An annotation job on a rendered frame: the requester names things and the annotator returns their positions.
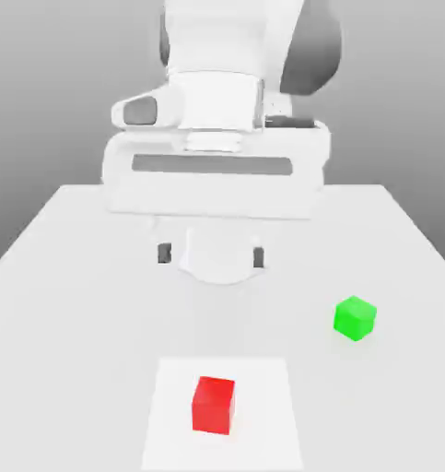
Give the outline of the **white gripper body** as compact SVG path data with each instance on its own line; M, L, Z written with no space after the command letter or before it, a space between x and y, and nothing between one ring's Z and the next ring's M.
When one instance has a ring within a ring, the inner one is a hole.
M251 133L142 127L104 150L102 183L118 213L306 219L324 184L331 133L298 121Z

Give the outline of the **small green cube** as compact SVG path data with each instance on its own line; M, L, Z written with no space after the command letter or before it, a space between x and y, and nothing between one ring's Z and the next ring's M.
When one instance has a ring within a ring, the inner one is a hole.
M376 306L351 296L335 306L334 330L353 341L359 341L372 332L376 314Z

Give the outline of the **small red cube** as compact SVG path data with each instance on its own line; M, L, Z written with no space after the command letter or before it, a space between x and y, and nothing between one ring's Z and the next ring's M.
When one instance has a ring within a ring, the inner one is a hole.
M201 376L192 400L194 431L229 435L235 411L235 382Z

